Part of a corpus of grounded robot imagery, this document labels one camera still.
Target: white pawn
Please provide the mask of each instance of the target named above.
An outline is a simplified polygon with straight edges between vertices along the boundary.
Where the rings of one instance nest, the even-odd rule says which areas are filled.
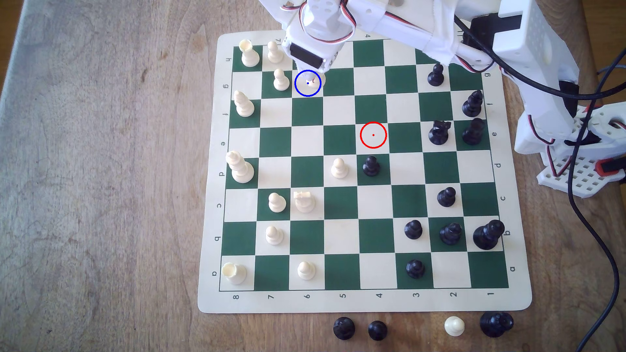
[[[242,158],[239,152],[226,153],[226,162],[232,170],[233,179],[240,184],[245,184],[252,180],[254,176],[253,166]]]
[[[315,276],[315,264],[311,262],[298,264],[298,276],[302,280],[311,280]]]
[[[237,107],[239,116],[248,117],[254,113],[254,104],[242,92],[235,90],[233,100],[235,100],[235,106]]]
[[[278,48],[278,44],[276,44],[275,41],[271,41],[267,43],[267,49],[269,51],[267,53],[267,59],[271,63],[279,63],[282,61],[282,58],[285,56],[285,54],[283,54],[283,52]]]
[[[245,266],[240,264],[226,263],[222,266],[222,276],[233,285],[239,285],[245,280]]]
[[[315,198],[311,192],[294,192],[295,207],[303,212],[310,213],[315,208]]]
[[[265,239],[267,240],[267,243],[271,244],[272,246],[277,246],[278,244],[280,244],[282,242],[283,239],[283,233],[281,229],[277,229],[274,226],[268,226],[265,229]]]
[[[285,71],[277,68],[274,71],[274,88],[277,90],[283,91],[289,88],[289,79],[285,76]]]
[[[285,210],[287,201],[278,193],[272,193],[269,197],[269,207],[272,212],[279,213]]]
[[[443,328],[450,336],[459,336],[465,331],[465,322],[457,316],[451,316],[443,323]]]
[[[343,179],[348,174],[348,171],[348,165],[346,165],[342,158],[336,158],[335,161],[332,162],[331,174],[336,179]]]
[[[257,66],[261,58],[259,56],[259,53],[257,53],[256,50],[252,48],[251,41],[247,39],[240,41],[239,50],[241,50],[242,52],[241,62],[244,64],[244,66],[246,67]]]

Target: red circle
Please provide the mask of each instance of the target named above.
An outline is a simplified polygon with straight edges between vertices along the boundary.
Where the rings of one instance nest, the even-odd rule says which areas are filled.
[[[377,125],[380,125],[382,127],[382,130],[385,131],[385,139],[382,141],[382,143],[378,147],[370,147],[369,145],[365,144],[365,142],[363,141],[363,129],[365,128],[365,126],[369,125],[370,123],[375,123]],[[385,128],[385,126],[383,126],[382,123],[380,123],[380,122],[375,122],[375,121],[368,122],[365,125],[363,125],[363,127],[361,128],[361,132],[359,133],[359,137],[361,138],[361,143],[363,143],[363,145],[366,146],[367,148],[370,148],[370,149],[380,148],[387,141],[387,128]]]

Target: table surface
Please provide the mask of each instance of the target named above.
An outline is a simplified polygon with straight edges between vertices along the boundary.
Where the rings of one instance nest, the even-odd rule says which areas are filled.
[[[458,338],[450,313],[210,315],[197,308],[215,43],[279,29],[255,0],[27,1],[0,101],[0,349],[571,351],[612,289],[604,254],[567,195],[536,184],[538,155],[514,154],[533,286],[515,327],[484,336],[479,312]],[[597,83],[578,1],[539,1]],[[523,111],[505,80],[511,137]],[[626,229],[617,185],[582,212],[621,268]],[[373,320],[389,326],[367,337]],[[626,297],[588,350],[623,351]]]

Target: black chess piece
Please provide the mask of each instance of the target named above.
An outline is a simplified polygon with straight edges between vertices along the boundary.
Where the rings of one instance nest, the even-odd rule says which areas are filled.
[[[406,263],[406,274],[413,279],[419,279],[424,276],[426,272],[426,266],[424,263],[417,259],[411,259],[408,263]]]
[[[404,234],[410,239],[418,239],[422,235],[422,224],[419,220],[409,221],[404,226]]]
[[[485,130],[485,121],[480,117],[475,118],[463,131],[463,141],[469,145],[479,144],[483,139],[483,130]]]
[[[381,341],[387,337],[387,326],[380,320],[374,320],[369,323],[367,333],[374,341]]]
[[[468,117],[476,117],[483,108],[483,92],[480,90],[473,91],[468,99],[463,103],[461,109]]]
[[[448,141],[448,130],[452,126],[450,121],[435,121],[430,132],[428,132],[428,139],[435,145],[442,145]]]
[[[459,242],[461,239],[461,225],[453,222],[448,226],[444,226],[439,230],[439,238],[441,242],[453,246]]]
[[[433,72],[430,72],[427,77],[428,84],[431,86],[440,86],[443,83],[443,65],[438,63],[433,66]]]
[[[478,248],[488,251],[498,244],[498,240],[504,233],[504,223],[500,220],[491,220],[489,224],[481,226],[474,231],[474,243]]]
[[[332,332],[335,333],[338,339],[353,337],[355,330],[352,319],[345,316],[335,320],[335,324],[332,326]]]
[[[480,330],[490,338],[499,338],[513,329],[513,317],[505,312],[485,312],[480,317]]]
[[[363,172],[367,176],[376,176],[378,175],[380,171],[381,171],[381,164],[378,163],[378,160],[376,160],[376,157],[373,155],[368,156],[367,159],[365,160],[365,163],[363,164]]]
[[[442,207],[451,207],[456,200],[456,190],[448,187],[437,194],[437,202]]]

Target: chessboard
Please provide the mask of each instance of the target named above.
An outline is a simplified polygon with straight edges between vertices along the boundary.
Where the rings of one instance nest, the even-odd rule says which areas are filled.
[[[528,261],[506,119],[502,75],[496,67],[470,73],[444,67],[444,83],[427,77],[437,62],[391,39],[357,32],[326,73],[324,86],[304,97],[294,88],[295,64],[286,55],[267,58],[269,41],[279,47],[283,31],[231,33],[217,43],[213,116],[198,307],[205,313],[318,313],[393,311],[511,311],[531,303]],[[251,40],[259,63],[242,63],[239,43]],[[274,88],[274,70],[291,82]],[[235,90],[254,104],[241,117]],[[462,138],[471,117],[461,107],[473,91],[484,102],[480,143]],[[428,138],[434,121],[450,122],[449,138]],[[237,151],[254,168],[244,184],[226,163]],[[380,171],[367,176],[366,158]],[[348,174],[331,174],[336,158]],[[438,193],[456,190],[451,207]],[[308,213],[294,192],[310,192]],[[287,202],[276,213],[271,193]],[[474,231],[499,219],[506,230],[496,247],[482,250]],[[423,234],[410,239],[405,225],[418,220]],[[456,244],[440,230],[460,224]],[[269,244],[266,228],[283,233]],[[425,272],[409,277],[417,259]],[[299,263],[316,269],[301,279]],[[226,263],[245,268],[241,283],[222,275]]]

